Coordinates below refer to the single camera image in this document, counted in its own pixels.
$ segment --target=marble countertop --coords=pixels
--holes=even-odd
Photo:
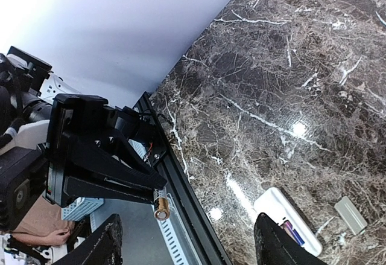
[[[235,265],[278,187],[328,264],[386,263],[386,0],[231,0],[151,101]],[[353,235],[348,196],[369,225]]]

